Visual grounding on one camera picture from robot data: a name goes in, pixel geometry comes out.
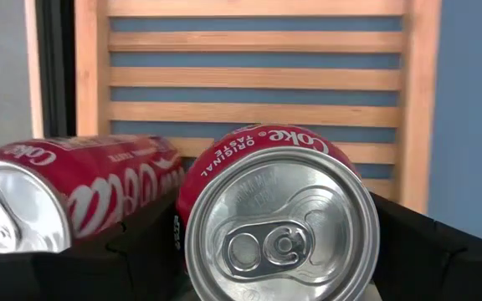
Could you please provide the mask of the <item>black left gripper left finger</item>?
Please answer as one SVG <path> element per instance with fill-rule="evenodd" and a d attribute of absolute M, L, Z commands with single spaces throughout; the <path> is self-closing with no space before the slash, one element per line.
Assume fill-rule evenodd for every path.
<path fill-rule="evenodd" d="M 0 300 L 172 300 L 183 286 L 175 196 L 61 253 L 0 254 Z"/>

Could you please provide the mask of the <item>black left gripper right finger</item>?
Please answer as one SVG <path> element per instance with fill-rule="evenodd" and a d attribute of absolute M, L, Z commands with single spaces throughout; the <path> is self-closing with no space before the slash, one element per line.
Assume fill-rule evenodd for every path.
<path fill-rule="evenodd" d="M 374 194 L 384 300 L 482 300 L 482 239 Z"/>

